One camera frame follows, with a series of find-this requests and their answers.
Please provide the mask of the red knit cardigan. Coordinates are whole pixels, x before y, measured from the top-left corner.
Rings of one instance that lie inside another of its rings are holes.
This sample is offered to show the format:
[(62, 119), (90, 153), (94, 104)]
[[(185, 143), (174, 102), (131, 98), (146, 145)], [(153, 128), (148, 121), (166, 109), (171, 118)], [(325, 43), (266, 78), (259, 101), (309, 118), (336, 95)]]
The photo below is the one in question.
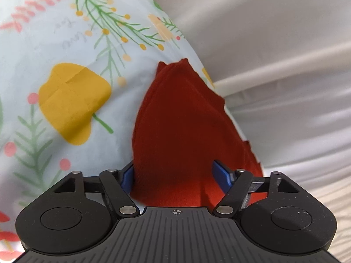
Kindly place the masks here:
[(187, 59), (158, 64), (133, 131), (135, 200), (154, 207), (213, 209), (224, 195), (212, 175), (215, 160), (262, 176), (251, 145), (224, 105)]

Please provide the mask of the floral bed sheet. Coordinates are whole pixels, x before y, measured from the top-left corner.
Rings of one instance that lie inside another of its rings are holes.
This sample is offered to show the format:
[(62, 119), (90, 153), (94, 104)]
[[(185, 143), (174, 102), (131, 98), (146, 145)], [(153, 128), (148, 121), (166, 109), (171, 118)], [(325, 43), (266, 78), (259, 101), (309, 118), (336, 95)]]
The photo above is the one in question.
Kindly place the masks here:
[(1, 0), (1, 261), (22, 253), (18, 213), (75, 170), (134, 157), (132, 135), (159, 63), (186, 59), (214, 85), (154, 0)]

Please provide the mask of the white curtain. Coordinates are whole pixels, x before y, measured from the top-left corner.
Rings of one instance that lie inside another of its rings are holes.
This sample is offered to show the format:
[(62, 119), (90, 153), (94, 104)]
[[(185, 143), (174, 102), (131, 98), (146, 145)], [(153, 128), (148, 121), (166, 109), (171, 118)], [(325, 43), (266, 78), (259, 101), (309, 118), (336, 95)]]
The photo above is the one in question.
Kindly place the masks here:
[(350, 0), (156, 0), (203, 62), (265, 173), (336, 216), (350, 261)]

